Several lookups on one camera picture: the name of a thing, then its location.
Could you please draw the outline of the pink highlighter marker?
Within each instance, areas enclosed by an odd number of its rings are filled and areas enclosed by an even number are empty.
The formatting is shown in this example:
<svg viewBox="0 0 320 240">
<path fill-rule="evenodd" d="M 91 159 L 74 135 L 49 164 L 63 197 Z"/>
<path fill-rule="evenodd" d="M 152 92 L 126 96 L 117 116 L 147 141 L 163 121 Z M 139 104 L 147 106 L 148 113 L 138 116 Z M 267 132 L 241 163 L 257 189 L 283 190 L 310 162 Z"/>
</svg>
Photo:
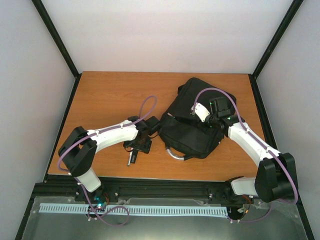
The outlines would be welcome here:
<svg viewBox="0 0 320 240">
<path fill-rule="evenodd" d="M 131 152 L 131 157 L 130 157 L 130 163 L 131 164 L 135 164 L 136 163 L 137 156 L 138 156 L 138 151 L 133 150 Z"/>
</svg>

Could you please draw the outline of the black student bag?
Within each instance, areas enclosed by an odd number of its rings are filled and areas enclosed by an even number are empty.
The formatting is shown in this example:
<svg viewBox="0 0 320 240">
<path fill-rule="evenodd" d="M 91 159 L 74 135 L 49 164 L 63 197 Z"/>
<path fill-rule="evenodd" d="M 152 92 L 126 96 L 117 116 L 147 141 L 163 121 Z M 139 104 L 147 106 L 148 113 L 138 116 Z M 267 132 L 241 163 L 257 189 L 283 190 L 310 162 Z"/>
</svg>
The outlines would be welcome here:
<svg viewBox="0 0 320 240">
<path fill-rule="evenodd" d="M 182 161 L 204 159 L 220 144 L 225 134 L 192 115 L 192 107 L 196 103 L 201 103 L 209 110 L 210 100 L 218 97 L 227 98 L 233 116 L 237 99 L 231 93 L 222 93 L 218 87 L 196 77 L 178 88 L 176 98 L 160 118 L 158 131 L 172 158 Z"/>
</svg>

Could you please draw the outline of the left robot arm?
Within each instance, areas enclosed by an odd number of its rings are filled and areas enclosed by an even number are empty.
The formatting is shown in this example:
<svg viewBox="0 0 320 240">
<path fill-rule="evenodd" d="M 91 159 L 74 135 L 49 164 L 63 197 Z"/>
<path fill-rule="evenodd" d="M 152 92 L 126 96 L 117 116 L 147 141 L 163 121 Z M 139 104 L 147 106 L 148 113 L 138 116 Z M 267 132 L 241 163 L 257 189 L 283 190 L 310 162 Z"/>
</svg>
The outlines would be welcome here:
<svg viewBox="0 0 320 240">
<path fill-rule="evenodd" d="M 132 116 L 119 124 L 96 130 L 76 127 L 58 150 L 57 166 L 84 186 L 92 201 L 99 201 L 103 198 L 104 188 L 92 168 L 96 153 L 123 143 L 129 152 L 128 163 L 133 164 L 139 152 L 150 152 L 152 135 L 159 129 L 160 122 L 155 116 L 147 120 Z"/>
</svg>

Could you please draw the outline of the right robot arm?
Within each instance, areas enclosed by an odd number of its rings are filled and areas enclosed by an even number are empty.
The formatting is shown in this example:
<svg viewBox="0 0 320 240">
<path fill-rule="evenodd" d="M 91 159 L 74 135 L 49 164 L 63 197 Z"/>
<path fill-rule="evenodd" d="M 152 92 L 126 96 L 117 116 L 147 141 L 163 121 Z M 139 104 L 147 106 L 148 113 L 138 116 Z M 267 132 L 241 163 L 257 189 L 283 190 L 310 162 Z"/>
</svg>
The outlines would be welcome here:
<svg viewBox="0 0 320 240">
<path fill-rule="evenodd" d="M 237 143 L 257 166 L 255 177 L 238 177 L 230 182 L 235 195 L 258 197 L 266 203 L 275 200 L 296 204 L 298 187 L 293 156 L 281 153 L 262 140 L 238 115 L 218 118 L 208 115 L 203 120 L 220 129 Z"/>
</svg>

